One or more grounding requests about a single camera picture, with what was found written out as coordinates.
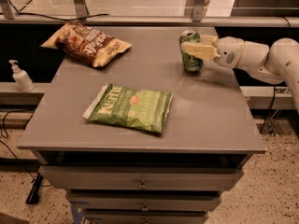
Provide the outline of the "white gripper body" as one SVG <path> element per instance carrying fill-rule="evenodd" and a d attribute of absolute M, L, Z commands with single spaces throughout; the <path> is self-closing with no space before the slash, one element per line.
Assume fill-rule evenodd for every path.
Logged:
<path fill-rule="evenodd" d="M 215 63 L 222 67 L 234 69 L 239 63 L 243 52 L 245 41 L 240 38 L 226 36 L 221 38 L 217 45 L 219 57 L 214 59 Z"/>

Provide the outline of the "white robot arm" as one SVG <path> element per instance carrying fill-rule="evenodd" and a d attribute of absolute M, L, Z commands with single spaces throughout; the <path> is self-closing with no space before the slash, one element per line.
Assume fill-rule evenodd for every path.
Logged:
<path fill-rule="evenodd" d="M 217 38 L 202 35 L 199 42 L 186 41 L 184 52 L 203 61 L 213 60 L 230 69 L 245 71 L 262 82 L 277 85 L 285 82 L 299 112 L 299 43 L 280 38 L 271 47 L 240 38 Z"/>

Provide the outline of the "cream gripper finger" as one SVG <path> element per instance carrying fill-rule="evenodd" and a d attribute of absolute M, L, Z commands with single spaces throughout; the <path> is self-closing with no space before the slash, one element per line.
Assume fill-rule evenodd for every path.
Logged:
<path fill-rule="evenodd" d="M 183 52 L 204 61 L 221 57 L 214 43 L 183 42 L 180 46 Z"/>
<path fill-rule="evenodd" d="M 216 46 L 219 39 L 214 35 L 200 35 L 200 42 L 204 45 Z"/>

